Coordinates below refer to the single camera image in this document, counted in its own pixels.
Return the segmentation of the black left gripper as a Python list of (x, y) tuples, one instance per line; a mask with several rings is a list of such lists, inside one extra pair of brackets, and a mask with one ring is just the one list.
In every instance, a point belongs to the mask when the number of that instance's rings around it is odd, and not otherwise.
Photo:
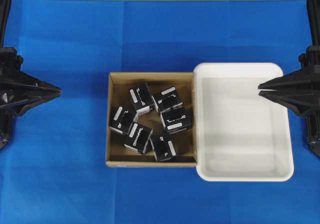
[[(14, 117), (21, 117), (29, 110), (61, 96), (62, 89), (46, 81), (38, 80), (23, 71), (24, 59), (13, 47), (0, 49), (0, 108)], [(41, 97), (41, 90), (56, 92)]]

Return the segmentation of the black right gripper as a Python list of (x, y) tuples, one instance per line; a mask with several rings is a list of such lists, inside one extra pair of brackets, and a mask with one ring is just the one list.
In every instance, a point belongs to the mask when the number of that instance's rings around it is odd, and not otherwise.
[[(320, 47), (310, 45), (299, 56), (301, 68), (286, 76), (276, 77), (258, 85), (258, 95), (292, 110), (297, 116), (306, 117), (320, 110)], [(284, 89), (291, 81), (293, 96), (289, 105), (274, 90)]]

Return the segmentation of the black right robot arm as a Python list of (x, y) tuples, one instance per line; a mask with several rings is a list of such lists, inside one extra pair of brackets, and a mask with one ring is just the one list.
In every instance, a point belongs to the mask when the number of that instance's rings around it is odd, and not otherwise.
[(312, 45), (298, 57), (301, 68), (258, 85), (259, 95), (305, 118), (307, 144), (320, 156), (320, 1), (306, 2)]

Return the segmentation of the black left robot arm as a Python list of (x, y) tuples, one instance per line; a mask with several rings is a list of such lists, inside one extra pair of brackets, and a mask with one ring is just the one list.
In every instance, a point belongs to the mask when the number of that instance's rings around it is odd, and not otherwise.
[(21, 71), (24, 62), (14, 47), (4, 46), (12, 0), (0, 0), (0, 148), (12, 139), (15, 120), (58, 98), (62, 89)]

